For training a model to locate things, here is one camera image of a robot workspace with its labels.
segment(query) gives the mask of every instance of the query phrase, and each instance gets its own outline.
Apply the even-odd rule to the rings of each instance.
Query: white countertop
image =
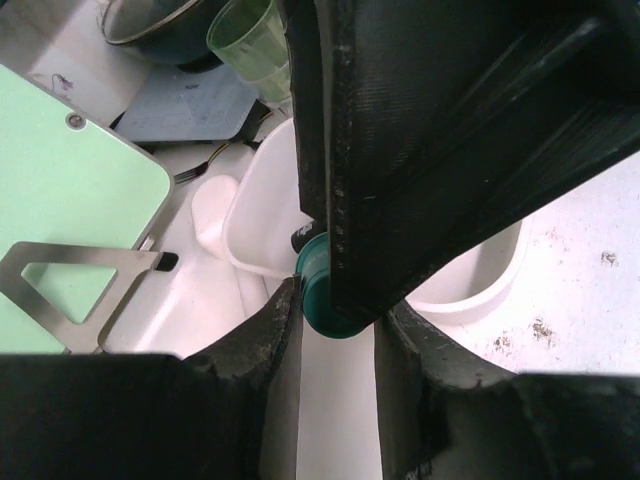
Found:
[[[175,173],[201,163],[213,148],[175,147],[156,156]],[[220,308],[221,295],[232,295],[233,269],[195,242],[190,198],[212,175],[241,178],[251,157],[246,147],[227,149],[205,177],[177,189],[170,207],[177,213],[155,248],[177,253],[180,263],[171,274],[152,274],[143,282],[144,295],[155,294],[144,303],[136,298],[140,291],[134,295],[109,338],[111,351],[185,356],[242,322],[240,311],[224,322],[211,316]],[[443,325],[442,330],[514,371],[640,371],[638,159],[628,159],[534,214],[526,259],[504,304],[475,324]],[[266,284],[271,293],[279,282],[267,279]],[[145,310],[155,314],[149,318]],[[160,327],[167,334],[157,335]],[[134,330],[146,331],[146,337],[132,335]],[[299,478],[382,478],[373,344],[372,328],[349,340],[329,340],[305,326]]]

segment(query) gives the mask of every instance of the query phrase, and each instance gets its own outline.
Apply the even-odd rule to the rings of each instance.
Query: metal rim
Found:
[[[111,10],[111,7],[113,6],[113,4],[116,1],[117,0],[109,0],[109,4],[107,5],[106,10],[104,11],[104,15],[102,16],[102,22],[100,23],[100,29],[102,30],[102,36],[104,36],[104,39],[107,41],[107,43],[109,45],[126,45],[128,43],[134,43],[137,40],[140,40],[141,38],[149,35],[150,33],[153,33],[156,30],[159,30],[160,28],[164,27],[165,25],[168,25],[169,23],[171,23],[174,20],[178,19],[181,15],[186,13],[188,10],[190,10],[194,6],[202,3],[204,0],[189,0],[187,3],[185,3],[183,6],[181,6],[180,8],[175,10],[174,12],[172,12],[170,15],[164,17],[159,22],[154,23],[153,25],[151,25],[150,27],[146,28],[142,32],[136,33],[135,35],[131,35],[130,37],[114,40],[114,39],[111,39],[111,38],[109,38],[107,36],[107,32],[105,32],[105,27],[106,27],[106,23],[107,23],[107,18],[109,17],[109,11]]]

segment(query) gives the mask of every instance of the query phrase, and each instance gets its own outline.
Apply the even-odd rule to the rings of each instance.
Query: white bowl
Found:
[[[486,317],[511,290],[530,235],[530,218],[513,224],[411,292],[409,305],[433,323],[468,324]]]

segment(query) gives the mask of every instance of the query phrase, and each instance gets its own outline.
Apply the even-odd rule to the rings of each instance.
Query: metal bracket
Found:
[[[114,312],[135,280],[149,270],[170,271],[176,261],[175,254],[162,252],[18,242],[0,260],[0,292],[71,353],[93,353],[101,351]],[[31,263],[98,265],[113,267],[116,273],[85,321],[75,324],[22,277]]]

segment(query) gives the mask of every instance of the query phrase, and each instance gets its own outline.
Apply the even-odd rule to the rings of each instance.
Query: white surface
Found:
[[[311,221],[300,212],[293,120],[263,142],[247,170],[223,228],[236,267],[284,279],[295,270],[291,234]]]
[[[157,157],[176,173],[203,162],[213,149],[211,145],[172,148]],[[166,231],[154,249],[177,253],[179,263],[172,272],[152,272],[145,278],[109,335],[106,351],[168,352],[182,358],[222,338],[266,302],[261,278],[238,278],[231,264],[198,244],[191,215],[198,187],[215,175],[241,178],[251,156],[246,147],[230,147],[203,178],[176,189],[168,218],[158,225],[162,228],[164,221]],[[243,296],[248,303],[243,303]],[[256,305],[260,303],[256,299],[262,299],[262,305]]]
[[[507,298],[527,252],[531,219],[524,219],[463,253],[407,296],[433,323],[467,325]]]
[[[297,478],[382,479],[373,327],[331,340],[305,324]]]
[[[9,0],[0,9],[0,63],[108,125],[133,100],[151,65],[106,44],[108,0]]]
[[[222,248],[222,225],[238,185],[238,181],[229,175],[216,175],[200,185],[191,201],[196,239],[202,248],[219,260],[226,260]]]
[[[640,373],[640,155],[533,215],[509,298],[440,328],[513,371]]]

